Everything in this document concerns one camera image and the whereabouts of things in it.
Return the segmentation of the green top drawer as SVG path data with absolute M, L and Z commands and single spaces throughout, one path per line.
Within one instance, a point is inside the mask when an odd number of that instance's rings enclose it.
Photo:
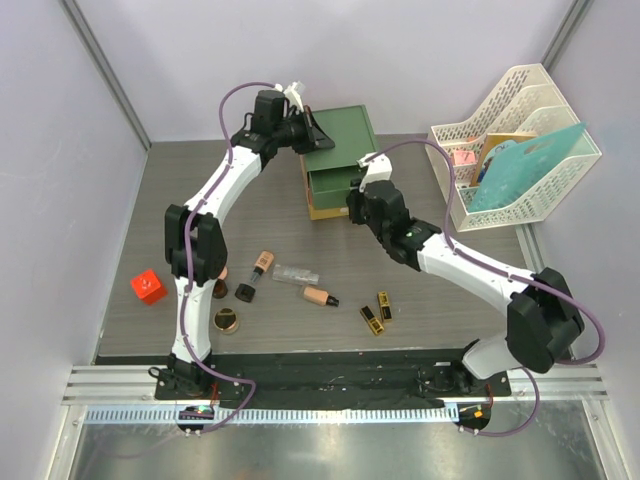
M 307 174 L 311 204 L 316 209 L 334 209 L 346 206 L 351 181 L 362 178 L 357 165 L 315 170 Z

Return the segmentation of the peach foundation bottle capped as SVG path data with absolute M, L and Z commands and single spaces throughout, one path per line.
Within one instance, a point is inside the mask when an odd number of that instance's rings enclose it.
M 306 301 L 320 306 L 338 307 L 340 304 L 336 297 L 315 286 L 305 286 L 302 289 L 302 296 Z

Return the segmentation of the peach foundation bottle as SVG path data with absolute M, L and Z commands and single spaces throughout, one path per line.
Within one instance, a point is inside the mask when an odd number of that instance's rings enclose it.
M 274 254 L 269 251 L 262 251 L 254 263 L 250 277 L 250 284 L 255 285 L 261 276 L 266 273 L 274 261 Z

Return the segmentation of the black square bottle cap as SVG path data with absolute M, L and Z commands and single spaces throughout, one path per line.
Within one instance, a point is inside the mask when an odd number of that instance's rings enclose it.
M 241 283 L 235 291 L 235 297 L 245 303 L 251 303 L 255 297 L 256 288 L 250 284 Z

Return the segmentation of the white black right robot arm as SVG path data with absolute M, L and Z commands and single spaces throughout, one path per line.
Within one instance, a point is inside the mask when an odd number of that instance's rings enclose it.
M 475 394 L 507 370 L 546 373 L 583 332 L 559 272 L 511 267 L 447 240 L 440 228 L 410 215 L 391 181 L 352 181 L 347 206 L 350 220 L 367 226 L 391 259 L 463 288 L 505 317 L 505 333 L 471 342 L 454 362 L 451 380 L 460 393 Z

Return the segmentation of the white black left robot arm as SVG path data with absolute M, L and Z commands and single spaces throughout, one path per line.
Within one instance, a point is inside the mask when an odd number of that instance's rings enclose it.
M 209 323 L 214 287 L 228 258 L 222 226 L 234 203 L 279 150 L 304 154 L 335 146 L 303 103 L 300 82 L 258 86 L 243 127 L 225 137 L 227 151 L 216 171 L 191 199 L 165 212 L 165 259 L 178 306 L 167 365 L 149 371 L 160 400 L 204 398 L 221 378 L 210 367 Z

